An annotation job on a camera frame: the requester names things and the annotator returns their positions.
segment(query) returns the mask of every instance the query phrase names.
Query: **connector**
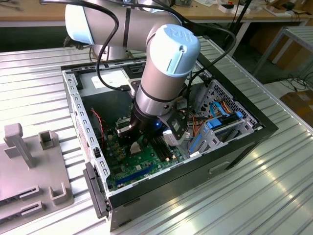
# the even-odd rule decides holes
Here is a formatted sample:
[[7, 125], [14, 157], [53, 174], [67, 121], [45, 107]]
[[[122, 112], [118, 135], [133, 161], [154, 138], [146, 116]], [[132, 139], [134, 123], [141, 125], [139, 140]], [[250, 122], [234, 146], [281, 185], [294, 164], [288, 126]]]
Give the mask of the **connector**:
[[122, 85], [118, 89], [123, 92], [128, 92], [131, 90], [131, 87], [129, 85]]

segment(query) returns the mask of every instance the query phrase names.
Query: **case latch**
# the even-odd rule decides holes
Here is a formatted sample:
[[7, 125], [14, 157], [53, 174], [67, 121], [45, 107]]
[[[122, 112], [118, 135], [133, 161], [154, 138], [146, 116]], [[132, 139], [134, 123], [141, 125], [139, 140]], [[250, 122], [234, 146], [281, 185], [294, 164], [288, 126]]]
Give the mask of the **case latch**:
[[107, 204], [105, 196], [100, 190], [98, 183], [99, 177], [96, 175], [91, 163], [86, 163], [86, 169], [83, 170], [83, 173], [91, 195], [94, 209], [96, 210], [97, 217], [100, 219], [102, 217], [108, 216], [110, 207]]

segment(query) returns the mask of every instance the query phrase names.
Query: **aluminum workbench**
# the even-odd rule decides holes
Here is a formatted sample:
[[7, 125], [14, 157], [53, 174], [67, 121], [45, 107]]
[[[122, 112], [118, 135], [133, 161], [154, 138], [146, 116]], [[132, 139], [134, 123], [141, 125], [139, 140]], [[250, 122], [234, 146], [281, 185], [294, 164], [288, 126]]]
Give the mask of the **aluminum workbench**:
[[[213, 42], [200, 41], [210, 61], [221, 54]], [[8, 234], [108, 234], [106, 220], [96, 217], [83, 177], [84, 158], [60, 71], [62, 65], [88, 61], [88, 50], [73, 48], [0, 54], [0, 126], [18, 121], [24, 136], [56, 131], [75, 198], [73, 205]], [[216, 67], [279, 130], [228, 172], [112, 234], [312, 234], [312, 128], [230, 57]]]
[[[272, 51], [275, 49], [276, 45], [280, 42], [280, 40], [287, 36], [289, 39], [286, 42], [286, 44], [283, 46], [283, 48], [280, 50], [279, 54], [277, 55], [279, 58], [282, 56], [287, 48], [290, 46], [290, 44], [295, 41], [299, 43], [301, 46], [303, 46], [305, 49], [309, 50], [311, 53], [313, 53], [313, 26], [307, 26], [307, 27], [300, 27], [300, 26], [293, 26], [293, 27], [282, 27], [274, 40], [271, 42], [267, 50], [264, 52], [262, 57], [260, 58], [258, 64], [256, 65], [253, 76], [256, 76], [256, 74], [260, 71], [260, 69], [263, 67], [263, 64], [265, 63], [266, 59], [269, 57], [269, 55], [272, 53]], [[312, 64], [309, 64], [307, 68], [302, 71], [302, 74], [304, 74], [307, 70], [309, 70], [312, 67]]]

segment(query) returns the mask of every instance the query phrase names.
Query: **ur logo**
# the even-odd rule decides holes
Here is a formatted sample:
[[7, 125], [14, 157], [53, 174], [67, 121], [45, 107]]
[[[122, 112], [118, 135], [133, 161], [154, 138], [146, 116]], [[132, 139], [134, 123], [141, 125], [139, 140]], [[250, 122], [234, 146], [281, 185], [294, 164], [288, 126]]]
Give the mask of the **ur logo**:
[[182, 38], [186, 42], [192, 42], [191, 32], [185, 31], [185, 30], [174, 29], [174, 28], [170, 28], [170, 30], [171, 30], [171, 35], [173, 37]]

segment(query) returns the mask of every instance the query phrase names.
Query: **robotic arm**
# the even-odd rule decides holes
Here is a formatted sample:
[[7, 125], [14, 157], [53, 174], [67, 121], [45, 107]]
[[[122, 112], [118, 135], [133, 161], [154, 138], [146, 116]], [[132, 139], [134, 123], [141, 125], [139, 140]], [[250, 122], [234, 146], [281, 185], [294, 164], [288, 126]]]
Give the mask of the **robotic arm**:
[[[173, 105], [200, 52], [191, 31], [180, 26], [176, 16], [165, 11], [145, 12], [105, 0], [89, 0], [114, 12], [119, 29], [110, 46], [147, 52], [147, 62], [136, 94], [128, 127], [117, 130], [120, 137], [136, 139], [152, 135], [164, 123], [176, 140], [187, 130]], [[74, 5], [66, 7], [69, 36], [88, 44], [103, 44], [114, 27], [112, 18], [100, 11]]]

